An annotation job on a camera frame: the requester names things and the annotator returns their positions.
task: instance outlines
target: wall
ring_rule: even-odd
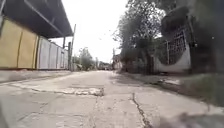
[[[68,69],[68,51],[4,18],[0,69]]]
[[[182,73],[191,68],[191,59],[190,59],[190,48],[187,45],[186,51],[183,53],[181,58],[177,63],[173,65],[164,65],[160,62],[160,60],[155,57],[154,58],[154,69],[157,72],[173,72],[173,73]]]
[[[186,29],[174,32],[171,40],[156,47],[154,71],[183,73],[191,69],[190,46]]]
[[[0,68],[35,68],[38,36],[5,19],[0,36]]]
[[[68,69],[68,51],[40,37],[38,46],[37,69]]]

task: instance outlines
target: foliage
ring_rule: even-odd
[[[80,58],[77,56],[73,57],[73,63],[80,64]]]
[[[160,21],[164,13],[148,0],[129,0],[126,7],[115,38],[122,42],[121,61],[128,63],[145,59],[150,63],[147,50],[152,45],[152,39],[160,33]]]
[[[83,66],[84,70],[88,70],[93,64],[92,56],[89,53],[88,48],[82,48],[79,52],[80,64]]]

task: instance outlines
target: building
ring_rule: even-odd
[[[178,6],[162,20],[163,41],[156,45],[156,72],[210,72],[214,68],[212,35],[201,28],[186,6]]]
[[[61,0],[0,3],[0,69],[68,69],[69,51],[48,40],[73,36]]]

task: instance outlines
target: concrete slab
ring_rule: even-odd
[[[146,118],[153,126],[158,125],[162,120],[178,118],[182,114],[205,115],[222,113],[221,108],[210,106],[210,111],[208,112],[208,106],[203,102],[159,90],[153,93],[137,93],[135,98],[140,108],[144,111]]]
[[[93,112],[95,104],[96,97],[64,95],[43,107],[41,113],[89,116]]]
[[[19,89],[19,88],[2,85],[2,86],[0,86],[0,95],[5,95],[5,94],[13,93],[15,91],[20,91],[20,90],[21,89]]]
[[[1,97],[2,111],[11,126],[33,112],[39,112],[42,104],[21,101],[16,96]]]
[[[11,96],[15,96],[16,99],[27,102],[34,102],[39,104],[47,104],[56,98],[60,97],[60,94],[51,92],[37,92],[32,90],[18,90],[9,93]]]
[[[92,128],[89,117],[33,113],[12,128]]]
[[[96,128],[142,128],[142,118],[130,94],[98,98],[93,120]]]

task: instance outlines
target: concrete road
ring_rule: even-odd
[[[1,84],[0,99],[10,128],[224,127],[222,108],[109,71]]]

